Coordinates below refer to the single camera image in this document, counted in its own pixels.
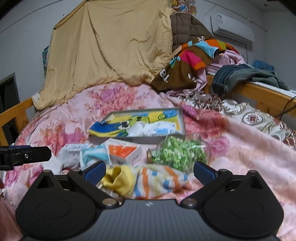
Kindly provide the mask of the blue white plastic packet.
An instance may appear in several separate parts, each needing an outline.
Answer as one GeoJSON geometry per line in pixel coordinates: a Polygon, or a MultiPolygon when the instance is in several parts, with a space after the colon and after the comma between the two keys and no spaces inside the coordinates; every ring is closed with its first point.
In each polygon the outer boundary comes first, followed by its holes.
{"type": "Polygon", "coordinates": [[[80,151],[79,158],[82,170],[90,167],[98,161],[103,161],[107,165],[110,165],[110,159],[105,145],[82,149],[80,151]]]}

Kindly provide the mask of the yellow striped drawstring pouch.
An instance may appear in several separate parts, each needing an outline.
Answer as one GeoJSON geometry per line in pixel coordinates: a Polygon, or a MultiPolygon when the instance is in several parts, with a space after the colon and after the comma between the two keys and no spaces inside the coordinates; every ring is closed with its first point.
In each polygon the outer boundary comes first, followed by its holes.
{"type": "Polygon", "coordinates": [[[154,199],[184,188],[189,176],[158,164],[117,165],[106,170],[102,186],[127,199],[154,199]]]}

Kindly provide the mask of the white printed gauze cloth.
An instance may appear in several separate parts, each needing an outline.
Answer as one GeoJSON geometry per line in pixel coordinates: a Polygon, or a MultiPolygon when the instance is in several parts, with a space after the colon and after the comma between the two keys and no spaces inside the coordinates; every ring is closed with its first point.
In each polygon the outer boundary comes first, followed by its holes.
{"type": "Polygon", "coordinates": [[[153,137],[167,136],[178,133],[175,123],[167,121],[156,121],[154,123],[144,123],[138,121],[126,130],[128,137],[153,137]]]}

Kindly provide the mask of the bag of green paper stars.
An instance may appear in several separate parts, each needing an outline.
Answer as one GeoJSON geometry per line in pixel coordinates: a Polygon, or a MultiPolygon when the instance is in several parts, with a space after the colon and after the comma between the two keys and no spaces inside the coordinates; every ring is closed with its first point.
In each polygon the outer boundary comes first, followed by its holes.
{"type": "Polygon", "coordinates": [[[205,143],[200,139],[183,140],[167,136],[155,149],[147,150],[147,162],[190,174],[197,161],[208,163],[205,148],[205,143]]]}

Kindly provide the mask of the orange white medicine box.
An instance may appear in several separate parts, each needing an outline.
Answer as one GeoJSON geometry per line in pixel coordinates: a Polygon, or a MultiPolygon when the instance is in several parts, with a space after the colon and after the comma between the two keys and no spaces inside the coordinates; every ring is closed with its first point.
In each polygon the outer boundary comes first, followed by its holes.
{"type": "Polygon", "coordinates": [[[109,138],[104,145],[113,165],[135,165],[142,158],[142,147],[139,144],[109,138]]]}

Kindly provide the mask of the gold brocade bedsheet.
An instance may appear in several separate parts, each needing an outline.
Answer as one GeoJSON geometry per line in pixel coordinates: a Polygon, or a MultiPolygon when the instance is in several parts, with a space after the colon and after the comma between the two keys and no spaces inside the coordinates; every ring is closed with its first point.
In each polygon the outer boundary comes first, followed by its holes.
{"type": "Polygon", "coordinates": [[[221,100],[218,96],[212,94],[181,95],[178,98],[197,109],[215,110],[239,123],[253,126],[295,149],[295,130],[271,115],[251,107],[246,102],[237,103],[232,99],[221,100]]]}

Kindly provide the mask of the pink fluffy blanket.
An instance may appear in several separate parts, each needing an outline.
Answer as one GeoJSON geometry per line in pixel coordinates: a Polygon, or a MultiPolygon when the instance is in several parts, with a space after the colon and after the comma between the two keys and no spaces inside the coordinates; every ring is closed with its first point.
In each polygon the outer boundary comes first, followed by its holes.
{"type": "Polygon", "coordinates": [[[15,209],[1,196],[1,240],[21,240],[23,234],[15,219],[15,209]]]}

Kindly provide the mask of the blue denim jeans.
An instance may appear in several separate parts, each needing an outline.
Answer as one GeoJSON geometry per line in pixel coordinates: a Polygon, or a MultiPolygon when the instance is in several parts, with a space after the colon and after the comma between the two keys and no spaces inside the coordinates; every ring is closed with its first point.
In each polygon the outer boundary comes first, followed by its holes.
{"type": "Polygon", "coordinates": [[[251,69],[247,64],[239,65],[224,65],[214,75],[211,88],[215,94],[222,95],[226,94],[236,85],[237,81],[230,81],[230,75],[237,70],[251,69]]]}

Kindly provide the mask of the brown multicolour striped garment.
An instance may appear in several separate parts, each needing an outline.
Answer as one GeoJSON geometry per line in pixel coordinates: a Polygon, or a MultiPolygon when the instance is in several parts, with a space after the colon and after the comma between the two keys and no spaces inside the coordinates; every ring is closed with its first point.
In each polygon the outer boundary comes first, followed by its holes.
{"type": "Polygon", "coordinates": [[[206,67],[227,51],[239,54],[230,44],[197,38],[179,46],[177,53],[150,83],[160,92],[202,90],[207,84],[206,67]]]}

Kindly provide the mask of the dark grey garment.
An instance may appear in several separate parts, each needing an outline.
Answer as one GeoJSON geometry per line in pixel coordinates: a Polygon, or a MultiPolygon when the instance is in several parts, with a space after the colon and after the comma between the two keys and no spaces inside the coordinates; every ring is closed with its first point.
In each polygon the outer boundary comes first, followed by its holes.
{"type": "Polygon", "coordinates": [[[230,81],[237,81],[236,85],[242,81],[260,82],[280,89],[289,90],[288,86],[283,81],[279,80],[275,73],[261,69],[237,70],[230,75],[230,81]]]}

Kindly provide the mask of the beige dotted blanket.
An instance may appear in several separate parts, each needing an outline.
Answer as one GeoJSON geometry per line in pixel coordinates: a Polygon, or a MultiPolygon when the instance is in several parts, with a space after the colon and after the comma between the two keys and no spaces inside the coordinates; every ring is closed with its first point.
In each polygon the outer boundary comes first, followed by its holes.
{"type": "Polygon", "coordinates": [[[42,110],[95,85],[150,83],[172,53],[169,1],[83,1],[55,25],[42,110]]]}

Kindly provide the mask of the brown quilted duvet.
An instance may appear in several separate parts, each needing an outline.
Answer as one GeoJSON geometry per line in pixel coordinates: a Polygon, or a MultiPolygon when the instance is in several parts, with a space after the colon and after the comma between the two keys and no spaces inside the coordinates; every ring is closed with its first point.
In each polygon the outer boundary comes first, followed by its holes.
{"type": "Polygon", "coordinates": [[[197,38],[215,39],[199,20],[188,13],[174,13],[170,16],[170,20],[173,33],[172,51],[197,38]]]}

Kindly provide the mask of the white air conditioner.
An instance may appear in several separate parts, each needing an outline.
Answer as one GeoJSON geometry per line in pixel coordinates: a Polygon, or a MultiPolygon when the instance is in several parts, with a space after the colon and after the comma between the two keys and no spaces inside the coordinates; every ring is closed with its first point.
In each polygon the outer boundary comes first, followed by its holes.
{"type": "Polygon", "coordinates": [[[231,17],[222,14],[211,15],[211,27],[215,35],[227,37],[245,44],[254,42],[252,28],[231,17]]]}

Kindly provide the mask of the wooden bed rail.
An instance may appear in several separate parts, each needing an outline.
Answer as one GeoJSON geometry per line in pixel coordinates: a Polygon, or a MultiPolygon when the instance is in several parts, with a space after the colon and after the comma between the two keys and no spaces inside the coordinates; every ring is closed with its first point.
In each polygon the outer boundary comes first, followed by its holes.
{"type": "Polygon", "coordinates": [[[283,111],[295,118],[295,98],[292,99],[286,94],[270,89],[269,86],[265,87],[256,82],[242,82],[226,93],[226,98],[232,99],[235,94],[255,101],[257,109],[277,119],[280,119],[283,111]]]}

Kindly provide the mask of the cartoon wall poster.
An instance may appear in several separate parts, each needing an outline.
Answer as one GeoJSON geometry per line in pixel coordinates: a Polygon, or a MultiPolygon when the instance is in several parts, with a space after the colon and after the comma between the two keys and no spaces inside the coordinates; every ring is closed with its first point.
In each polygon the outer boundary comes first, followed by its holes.
{"type": "Polygon", "coordinates": [[[193,0],[170,0],[171,7],[181,13],[196,14],[196,1],[193,0]]]}

